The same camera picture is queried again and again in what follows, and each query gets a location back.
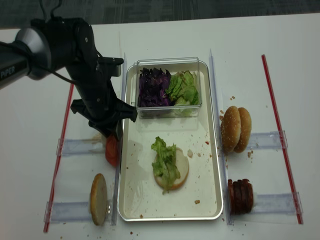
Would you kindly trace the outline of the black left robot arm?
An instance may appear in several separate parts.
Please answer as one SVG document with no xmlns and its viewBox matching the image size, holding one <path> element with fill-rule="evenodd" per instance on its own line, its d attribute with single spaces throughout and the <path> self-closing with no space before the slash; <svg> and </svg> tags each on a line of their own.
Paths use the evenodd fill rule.
<svg viewBox="0 0 320 240">
<path fill-rule="evenodd" d="M 80 95 L 70 105 L 103 136 L 123 135 L 122 120 L 137 119 L 137 109 L 119 99 L 111 78 L 120 76 L 122 58 L 103 57 L 96 49 L 92 27 L 82 18 L 33 19 L 11 43 L 0 44 L 0 86 L 29 77 L 38 81 L 65 68 L 66 81 Z"/>
</svg>

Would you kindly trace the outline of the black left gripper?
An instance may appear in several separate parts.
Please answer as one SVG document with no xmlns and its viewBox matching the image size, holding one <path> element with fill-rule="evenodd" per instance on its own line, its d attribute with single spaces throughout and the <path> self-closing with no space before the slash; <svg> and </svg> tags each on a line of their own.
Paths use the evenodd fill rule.
<svg viewBox="0 0 320 240">
<path fill-rule="evenodd" d="M 122 120 L 135 122 L 138 116 L 136 107 L 117 97 L 111 77 L 100 69 L 98 58 L 92 66 L 76 61 L 66 66 L 66 70 L 80 95 L 80 99 L 72 102 L 71 111 L 85 117 L 90 127 L 107 133 L 107 138 L 113 136 L 120 140 L 123 136 Z"/>
</svg>

